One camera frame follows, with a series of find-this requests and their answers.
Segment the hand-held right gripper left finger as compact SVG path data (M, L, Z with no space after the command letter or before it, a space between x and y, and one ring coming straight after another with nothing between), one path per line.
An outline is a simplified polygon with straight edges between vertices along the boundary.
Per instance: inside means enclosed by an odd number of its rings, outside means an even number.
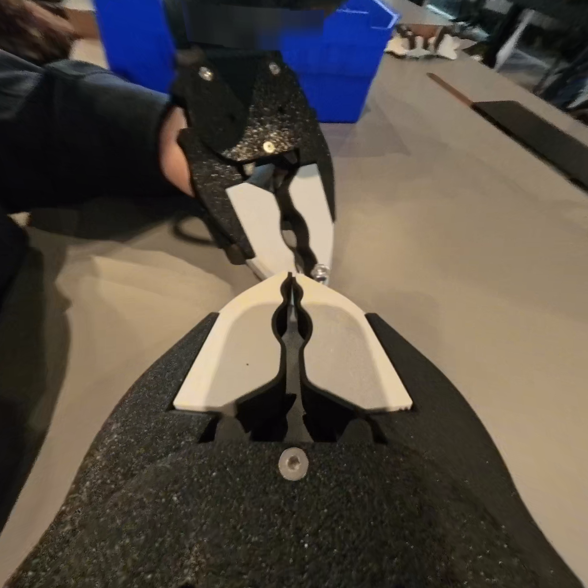
M176 410L235 415L238 401L279 382L293 274L281 272L218 313L173 400Z

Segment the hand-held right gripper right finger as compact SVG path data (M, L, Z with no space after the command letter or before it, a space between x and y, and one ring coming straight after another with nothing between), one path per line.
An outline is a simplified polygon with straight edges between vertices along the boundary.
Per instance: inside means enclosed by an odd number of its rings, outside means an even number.
M410 410L413 401L366 314L335 290L302 274L292 281L302 337L300 391L318 416Z

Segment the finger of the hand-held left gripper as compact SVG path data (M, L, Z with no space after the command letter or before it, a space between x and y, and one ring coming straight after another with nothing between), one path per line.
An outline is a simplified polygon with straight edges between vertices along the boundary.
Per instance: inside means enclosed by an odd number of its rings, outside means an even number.
M302 245L307 226L302 216L290 210L291 231L296 244L290 247L282 230L283 211L276 196L251 183L244 182L226 189L229 202L253 251L247 266L265 280L282 272L306 275Z
M300 167L289 184L291 208L284 221L284 240L295 266L307 276L317 263L330 268L334 254L334 220L316 164Z

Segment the person's left forearm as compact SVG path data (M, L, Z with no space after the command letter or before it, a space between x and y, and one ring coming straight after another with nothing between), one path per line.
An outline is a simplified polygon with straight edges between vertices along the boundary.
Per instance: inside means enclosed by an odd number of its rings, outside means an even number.
M179 196L159 163L171 103L96 65L1 51L1 210Z

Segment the person's left hand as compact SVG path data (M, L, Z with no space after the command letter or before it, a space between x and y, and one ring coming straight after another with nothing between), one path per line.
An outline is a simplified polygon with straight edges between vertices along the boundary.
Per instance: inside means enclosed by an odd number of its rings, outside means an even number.
M159 166L163 176L171 185L194 198L189 165L178 142L180 132L185 128L187 128L187 119L183 109L170 108L159 129Z

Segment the blue plastic bin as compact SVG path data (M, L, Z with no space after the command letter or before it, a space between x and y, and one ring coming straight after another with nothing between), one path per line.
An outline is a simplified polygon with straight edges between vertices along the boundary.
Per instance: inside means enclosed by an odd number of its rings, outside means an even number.
M168 92L194 49L197 87L223 79L253 101L253 77L323 123L359 120L399 15L383 1L94 1L111 69Z

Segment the black office chair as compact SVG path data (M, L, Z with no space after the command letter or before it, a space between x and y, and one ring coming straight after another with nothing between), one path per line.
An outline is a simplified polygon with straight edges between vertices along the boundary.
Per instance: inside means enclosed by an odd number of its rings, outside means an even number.
M512 1L493 69L516 54L538 67L532 93L580 120L587 118L587 1Z

